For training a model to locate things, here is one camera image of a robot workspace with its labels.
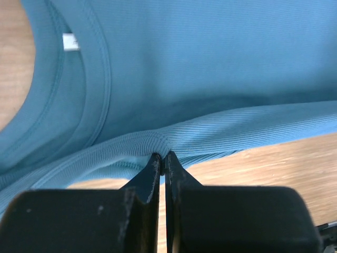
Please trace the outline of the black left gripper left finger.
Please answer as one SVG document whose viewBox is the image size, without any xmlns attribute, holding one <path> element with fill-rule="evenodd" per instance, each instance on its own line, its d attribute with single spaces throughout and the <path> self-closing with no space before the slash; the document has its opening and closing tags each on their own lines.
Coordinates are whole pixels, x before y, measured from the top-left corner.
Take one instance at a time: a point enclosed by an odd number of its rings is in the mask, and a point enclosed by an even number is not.
<svg viewBox="0 0 337 253">
<path fill-rule="evenodd" d="M 161 158 L 118 190 L 31 190 L 1 221 L 1 252 L 156 252 Z"/>
</svg>

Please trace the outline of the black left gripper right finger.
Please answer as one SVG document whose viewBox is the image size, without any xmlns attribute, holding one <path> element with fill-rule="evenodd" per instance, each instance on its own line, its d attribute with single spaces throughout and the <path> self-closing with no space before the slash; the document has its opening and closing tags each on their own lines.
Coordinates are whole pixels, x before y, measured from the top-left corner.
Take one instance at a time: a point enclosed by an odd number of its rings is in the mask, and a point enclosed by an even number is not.
<svg viewBox="0 0 337 253">
<path fill-rule="evenodd" d="M 175 153 L 164 160 L 168 252 L 320 252 L 301 196 L 288 187 L 204 186 Z"/>
</svg>

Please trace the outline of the blue tank top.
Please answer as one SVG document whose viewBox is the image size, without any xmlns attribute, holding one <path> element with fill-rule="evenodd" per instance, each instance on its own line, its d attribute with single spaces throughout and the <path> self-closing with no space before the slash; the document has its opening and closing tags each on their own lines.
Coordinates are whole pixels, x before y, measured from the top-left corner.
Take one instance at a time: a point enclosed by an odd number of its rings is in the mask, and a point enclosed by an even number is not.
<svg viewBox="0 0 337 253">
<path fill-rule="evenodd" d="M 1 131 L 1 212 L 30 189 L 134 177 L 336 131 L 336 1 L 23 1 L 28 96 Z"/>
</svg>

